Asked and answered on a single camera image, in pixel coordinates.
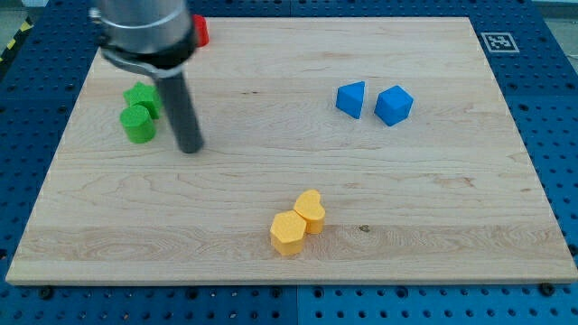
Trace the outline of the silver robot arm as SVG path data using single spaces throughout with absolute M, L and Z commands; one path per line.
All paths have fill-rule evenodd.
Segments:
M 97 43 L 106 60 L 154 79 L 177 74 L 197 48 L 183 0 L 95 0 L 89 19 L 100 28 Z

